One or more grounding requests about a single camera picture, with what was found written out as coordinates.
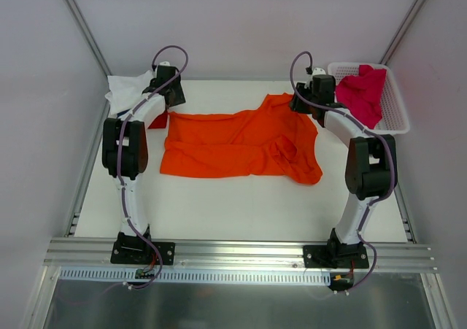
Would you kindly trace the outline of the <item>orange t-shirt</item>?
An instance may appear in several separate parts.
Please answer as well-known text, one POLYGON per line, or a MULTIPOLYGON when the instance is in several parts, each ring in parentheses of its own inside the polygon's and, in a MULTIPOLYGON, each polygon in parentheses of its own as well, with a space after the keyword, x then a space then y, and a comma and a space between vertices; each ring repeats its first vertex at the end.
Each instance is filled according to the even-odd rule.
POLYGON ((290 109, 292 98, 268 94, 257 109, 233 114, 172 112, 160 172, 200 179, 288 177, 316 185, 323 176, 315 156, 317 127, 290 109))

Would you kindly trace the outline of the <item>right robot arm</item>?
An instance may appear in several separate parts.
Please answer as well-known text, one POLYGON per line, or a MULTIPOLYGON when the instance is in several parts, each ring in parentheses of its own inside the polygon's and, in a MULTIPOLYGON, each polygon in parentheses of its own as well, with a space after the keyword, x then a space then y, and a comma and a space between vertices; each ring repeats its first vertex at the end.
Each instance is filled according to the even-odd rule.
POLYGON ((308 82, 294 82, 290 108, 311 115, 347 148, 344 180, 349 196, 343 215, 324 245, 304 247, 306 267, 368 268, 363 233, 375 206, 397 184, 395 139, 366 129, 344 105, 335 102, 336 80, 316 74, 308 82))

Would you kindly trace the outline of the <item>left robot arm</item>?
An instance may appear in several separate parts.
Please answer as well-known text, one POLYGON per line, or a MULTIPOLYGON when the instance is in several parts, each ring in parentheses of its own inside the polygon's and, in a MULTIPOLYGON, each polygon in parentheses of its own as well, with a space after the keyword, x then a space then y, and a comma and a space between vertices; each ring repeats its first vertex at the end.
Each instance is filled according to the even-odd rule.
POLYGON ((114 264, 163 262, 151 242, 141 183, 149 160, 147 130, 165 128, 168 108, 185 103, 180 75, 181 71, 168 62, 154 64, 142 98, 128 111, 104 121, 102 164, 115 179, 123 215, 112 249, 114 264))

